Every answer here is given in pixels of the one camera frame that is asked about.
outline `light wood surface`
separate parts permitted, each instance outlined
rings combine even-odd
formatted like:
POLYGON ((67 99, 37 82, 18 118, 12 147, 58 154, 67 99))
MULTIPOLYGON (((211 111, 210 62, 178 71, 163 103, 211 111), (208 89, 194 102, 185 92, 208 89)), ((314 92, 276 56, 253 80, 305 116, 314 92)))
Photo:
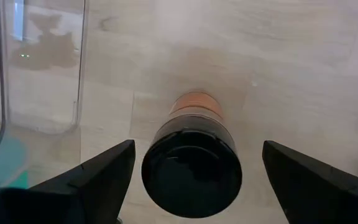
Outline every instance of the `light wood surface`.
MULTIPOLYGON (((74 5, 58 9, 71 24, 62 31, 77 24, 65 19, 74 5)), ((88 15, 81 161, 135 139, 124 223, 287 223, 262 162, 267 139, 358 176, 358 1, 92 0, 88 15), (155 132, 190 90, 222 104, 244 174, 234 203, 198 220, 158 208, 140 178, 155 132)), ((75 82, 77 67, 61 67, 38 74, 75 82)))

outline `black lid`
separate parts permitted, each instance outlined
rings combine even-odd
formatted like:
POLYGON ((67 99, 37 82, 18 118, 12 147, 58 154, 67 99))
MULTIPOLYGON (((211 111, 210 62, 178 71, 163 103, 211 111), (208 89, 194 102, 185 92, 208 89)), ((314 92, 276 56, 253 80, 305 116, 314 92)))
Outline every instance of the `black lid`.
POLYGON ((178 131, 151 146, 142 164, 147 193, 164 210, 203 218, 221 212, 242 182, 235 153, 204 131, 178 131))

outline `clear plastic container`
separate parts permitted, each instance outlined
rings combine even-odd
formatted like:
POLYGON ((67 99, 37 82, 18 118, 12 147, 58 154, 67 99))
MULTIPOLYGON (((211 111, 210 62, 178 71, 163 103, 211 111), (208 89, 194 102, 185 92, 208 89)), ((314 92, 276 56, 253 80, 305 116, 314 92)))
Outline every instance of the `clear plastic container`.
POLYGON ((85 1, 0 0, 0 186, 80 163, 85 1))

